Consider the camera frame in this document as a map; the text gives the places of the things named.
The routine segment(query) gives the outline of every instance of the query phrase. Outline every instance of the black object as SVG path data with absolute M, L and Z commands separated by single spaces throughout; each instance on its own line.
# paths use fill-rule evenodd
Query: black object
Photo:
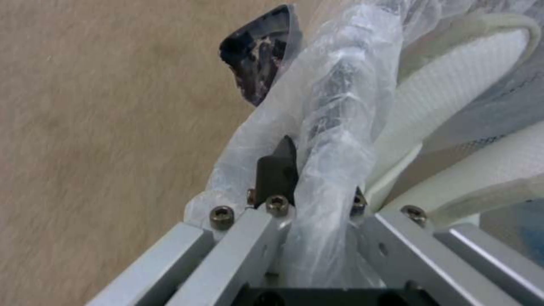
M 277 289 L 249 288 L 240 291 L 233 306 L 437 306 L 423 290 L 390 289 Z
M 287 42 L 297 47 L 301 34 L 290 6 L 281 5 L 228 36 L 219 46 L 242 95 L 258 106 L 268 94 L 284 61 Z
M 257 162 L 254 208 L 257 209 L 273 195 L 282 195 L 294 205 L 298 181 L 296 147 L 291 137 L 285 136 L 272 155 L 261 157 Z

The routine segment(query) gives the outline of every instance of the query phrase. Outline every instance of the screw hole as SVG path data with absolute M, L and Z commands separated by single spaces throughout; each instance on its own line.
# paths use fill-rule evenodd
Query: screw hole
M 272 200 L 270 202 L 272 202 L 273 204 L 282 204 L 283 199 L 281 197 L 272 197 Z
M 214 211 L 215 215 L 218 217 L 226 216 L 228 215 L 228 210 L 225 208 L 219 208 Z
M 387 250 L 387 247 L 385 246 L 385 244 L 383 244 L 382 242 L 378 243 L 378 249 L 380 250 L 380 254 L 383 257 L 387 256 L 388 250 Z
M 273 291 L 264 292 L 257 297 L 254 306 L 285 306 L 283 298 Z
M 405 290 L 422 290 L 423 288 L 415 281 L 409 280 L 404 285 Z

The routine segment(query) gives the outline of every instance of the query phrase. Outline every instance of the plastic bag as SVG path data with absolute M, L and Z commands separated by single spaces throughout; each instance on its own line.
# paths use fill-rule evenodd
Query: plastic bag
M 208 214 L 217 205 L 232 207 L 239 217 L 246 191 L 255 182 L 257 160 L 289 135 L 298 147 L 300 180 L 295 191 L 297 215 L 281 262 L 283 285 L 380 285 L 355 250 L 349 211 L 357 184 L 375 162 L 373 141 L 393 103 L 401 49 L 460 14 L 522 12 L 533 3 L 300 1 L 292 7 L 304 36 L 300 49 L 290 50 L 288 44 L 286 52 L 292 52 L 293 62 L 235 132 L 206 191 L 187 205 L 186 222 L 211 229 Z M 540 58 L 541 53 L 533 60 Z M 528 72 L 520 71 L 515 79 L 527 77 Z M 520 121 L 528 124 L 526 118 Z

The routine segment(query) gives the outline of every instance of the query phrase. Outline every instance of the white surface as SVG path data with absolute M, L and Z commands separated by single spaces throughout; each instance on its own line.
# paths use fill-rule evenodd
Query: white surface
M 476 39 L 452 48 L 399 84 L 387 124 L 375 142 L 379 158 L 367 182 L 391 176 L 387 171 L 415 145 L 504 77 L 528 41 L 524 29 Z M 373 202 L 370 210 L 380 206 Z
M 417 203 L 436 223 L 544 195 L 544 122 L 512 134 L 430 177 L 389 203 Z

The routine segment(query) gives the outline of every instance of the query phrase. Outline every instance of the bolt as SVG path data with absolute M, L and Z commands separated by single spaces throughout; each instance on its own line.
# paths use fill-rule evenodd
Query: bolt
M 248 189 L 247 201 L 248 201 L 248 205 L 250 206 L 255 205 L 255 189 L 253 188 Z
M 360 216 L 364 214 L 364 209 L 367 207 L 367 199 L 362 194 L 356 194 L 353 198 L 353 206 L 349 213 L 350 216 Z
M 217 206 L 209 212 L 209 222 L 214 229 L 227 230 L 234 224 L 234 211 L 228 206 Z
M 425 222 L 427 222 L 427 214 L 417 206 L 406 205 L 400 210 L 400 212 L 402 212 L 406 217 L 412 219 L 412 221 L 416 222 L 421 227 L 425 226 Z
M 265 202 L 267 212 L 274 217 L 285 217 L 289 211 L 289 201 L 282 195 L 272 195 Z

